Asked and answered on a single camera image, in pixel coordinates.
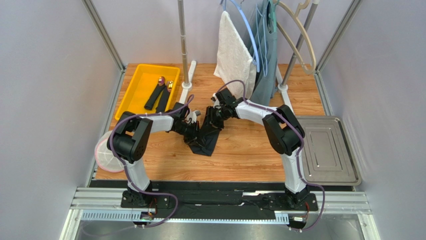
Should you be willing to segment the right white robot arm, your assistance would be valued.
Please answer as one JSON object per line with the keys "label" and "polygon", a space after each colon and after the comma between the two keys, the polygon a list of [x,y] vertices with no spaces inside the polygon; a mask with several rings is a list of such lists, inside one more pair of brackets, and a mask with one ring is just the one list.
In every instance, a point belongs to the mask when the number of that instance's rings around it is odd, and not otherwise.
{"label": "right white robot arm", "polygon": [[305,132],[287,105],[270,108],[236,98],[225,88],[213,96],[215,104],[206,109],[199,140],[218,136],[230,118],[249,120],[264,126],[271,147],[280,155],[285,171],[284,202],[295,209],[303,205],[310,190],[301,172],[301,150]]}

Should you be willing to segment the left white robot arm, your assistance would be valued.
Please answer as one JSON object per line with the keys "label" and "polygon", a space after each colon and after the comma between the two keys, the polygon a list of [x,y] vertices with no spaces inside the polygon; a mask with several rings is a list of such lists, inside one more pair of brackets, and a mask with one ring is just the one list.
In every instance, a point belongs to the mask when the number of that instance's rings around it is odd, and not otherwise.
{"label": "left white robot arm", "polygon": [[194,140],[200,128],[200,115],[200,111],[192,111],[182,103],[176,103],[166,112],[135,114],[126,111],[121,115],[108,138],[107,148],[123,164],[127,177],[123,206],[147,207],[157,196],[152,192],[152,182],[143,161],[150,135],[172,131]]}

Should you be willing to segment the black paper napkin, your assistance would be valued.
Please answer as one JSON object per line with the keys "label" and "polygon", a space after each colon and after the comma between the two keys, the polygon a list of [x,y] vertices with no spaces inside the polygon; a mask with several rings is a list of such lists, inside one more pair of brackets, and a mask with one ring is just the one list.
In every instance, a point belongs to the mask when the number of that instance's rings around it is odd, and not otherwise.
{"label": "black paper napkin", "polygon": [[221,129],[210,126],[203,126],[197,133],[197,139],[189,144],[189,148],[196,155],[211,157]]}

